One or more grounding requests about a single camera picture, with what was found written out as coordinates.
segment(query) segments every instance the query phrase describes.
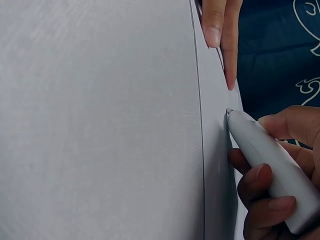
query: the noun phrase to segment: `finger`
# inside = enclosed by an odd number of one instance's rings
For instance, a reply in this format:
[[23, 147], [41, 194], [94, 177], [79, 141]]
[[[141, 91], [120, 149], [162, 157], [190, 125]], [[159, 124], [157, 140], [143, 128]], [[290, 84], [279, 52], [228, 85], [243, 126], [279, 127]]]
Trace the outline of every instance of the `finger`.
[[295, 144], [279, 142], [280, 145], [289, 153], [299, 167], [304, 171], [309, 179], [312, 178], [315, 170], [313, 151]]
[[229, 90], [233, 90], [237, 78], [239, 13], [242, 0], [228, 0], [224, 11], [224, 24], [221, 34], [221, 51], [224, 75]]
[[296, 139], [313, 148], [320, 143], [320, 108], [291, 106], [259, 119], [261, 125], [276, 139]]
[[224, 25], [227, 0], [203, 0], [202, 28], [206, 43], [211, 48], [218, 48]]
[[273, 226], [287, 220], [296, 210], [293, 196], [268, 198], [256, 202], [245, 218], [243, 235], [245, 239], [263, 239]]
[[272, 179], [272, 170], [267, 164], [261, 164], [250, 169], [240, 179], [237, 190], [243, 205], [247, 209], [256, 198], [268, 191]]
[[251, 169], [251, 166], [247, 162], [245, 156], [238, 148], [233, 148], [230, 151], [230, 153], [228, 154], [228, 159], [231, 165], [242, 175], [245, 175]]

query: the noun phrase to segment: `hand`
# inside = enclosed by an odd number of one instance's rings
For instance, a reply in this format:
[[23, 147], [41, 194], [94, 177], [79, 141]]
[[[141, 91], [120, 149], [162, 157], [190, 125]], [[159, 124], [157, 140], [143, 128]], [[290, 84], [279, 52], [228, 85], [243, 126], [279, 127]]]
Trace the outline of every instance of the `hand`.
[[235, 86], [238, 61], [238, 21], [243, 0], [202, 0], [202, 29], [211, 48], [221, 45], [229, 90]]
[[[296, 139], [313, 148], [281, 142], [320, 190], [320, 108], [292, 106], [278, 114], [261, 118], [259, 122], [276, 139]], [[239, 149], [229, 154], [231, 164], [243, 174], [238, 194], [248, 209], [243, 236], [245, 240], [319, 240], [320, 227], [304, 236], [289, 232], [283, 223], [296, 210], [293, 196], [269, 198], [267, 190], [272, 182], [272, 169], [267, 164], [250, 168]]]

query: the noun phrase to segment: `white pattern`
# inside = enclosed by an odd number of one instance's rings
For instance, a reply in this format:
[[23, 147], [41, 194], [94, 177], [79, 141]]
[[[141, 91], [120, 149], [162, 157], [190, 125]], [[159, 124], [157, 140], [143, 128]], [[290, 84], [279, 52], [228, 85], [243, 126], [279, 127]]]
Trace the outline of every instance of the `white pattern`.
[[[306, 3], [305, 3], [306, 5], [310, 5], [310, 6], [313, 7], [313, 12], [310, 12], [310, 11], [306, 10], [306, 13], [307, 13], [308, 15], [310, 15], [310, 16], [315, 16], [315, 15], [317, 14], [316, 8], [318, 9], [319, 14], [320, 14], [320, 5], [319, 5], [319, 2], [318, 2], [318, 0], [315, 0], [315, 2], [316, 2], [316, 6], [315, 6], [313, 3], [311, 3], [311, 2], [306, 2]], [[298, 15], [298, 12], [297, 12], [297, 9], [296, 9], [296, 0], [293, 0], [293, 11], [294, 11], [294, 14], [295, 14], [297, 20], [299, 21], [299, 23], [301, 24], [301, 26], [306, 30], [306, 32], [307, 32], [308, 34], [310, 34], [313, 38], [315, 38], [316, 40], [319, 41], [319, 44], [318, 44], [317, 46], [315, 46], [314, 48], [310, 49], [310, 51], [311, 51], [311, 53], [312, 53], [313, 55], [320, 57], [320, 54], [319, 54], [319, 53], [316, 53], [316, 50], [318, 50], [318, 48], [320, 48], [320, 38], [317, 37], [315, 34], [313, 34], [313, 33], [305, 26], [305, 24], [302, 22], [302, 20], [300, 19], [299, 15]]]

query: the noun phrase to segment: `gray surface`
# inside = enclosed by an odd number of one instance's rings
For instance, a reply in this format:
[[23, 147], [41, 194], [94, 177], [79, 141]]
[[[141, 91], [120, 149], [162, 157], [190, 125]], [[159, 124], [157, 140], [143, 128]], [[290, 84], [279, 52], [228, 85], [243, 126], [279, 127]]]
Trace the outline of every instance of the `gray surface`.
[[3, 0], [0, 32], [0, 239], [201, 239], [189, 2]]

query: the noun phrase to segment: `fingernail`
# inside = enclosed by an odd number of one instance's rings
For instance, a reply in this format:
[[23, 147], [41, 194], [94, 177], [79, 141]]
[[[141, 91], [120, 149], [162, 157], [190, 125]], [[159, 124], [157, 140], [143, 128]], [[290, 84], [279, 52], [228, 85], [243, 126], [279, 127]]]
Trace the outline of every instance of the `fingernail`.
[[211, 48], [218, 48], [220, 46], [221, 32], [216, 27], [207, 27], [204, 32], [206, 43]]
[[269, 209], [273, 211], [289, 210], [294, 205], [296, 199], [293, 196], [283, 196], [269, 202]]
[[266, 121], [266, 119], [268, 119], [269, 117], [270, 117], [270, 115], [260, 117], [260, 118], [258, 119], [258, 122], [259, 122], [261, 125], [263, 125], [264, 122]]
[[246, 184], [253, 184], [258, 179], [260, 170], [263, 166], [264, 165], [261, 164], [259, 166], [256, 166], [255, 168], [251, 169], [250, 171], [248, 171], [248, 173], [244, 177], [244, 182]]

